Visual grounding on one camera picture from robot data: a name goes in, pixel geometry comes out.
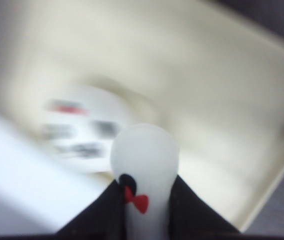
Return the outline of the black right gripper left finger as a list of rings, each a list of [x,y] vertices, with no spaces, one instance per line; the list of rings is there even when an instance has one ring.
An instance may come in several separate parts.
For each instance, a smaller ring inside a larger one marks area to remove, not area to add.
[[[116,181],[56,235],[68,240],[125,240],[123,190]]]

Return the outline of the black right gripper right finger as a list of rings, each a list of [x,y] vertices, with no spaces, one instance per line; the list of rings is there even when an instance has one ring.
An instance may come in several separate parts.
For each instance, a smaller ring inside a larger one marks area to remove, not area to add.
[[[169,198],[171,240],[221,240],[238,237],[240,231],[207,205],[177,176]]]

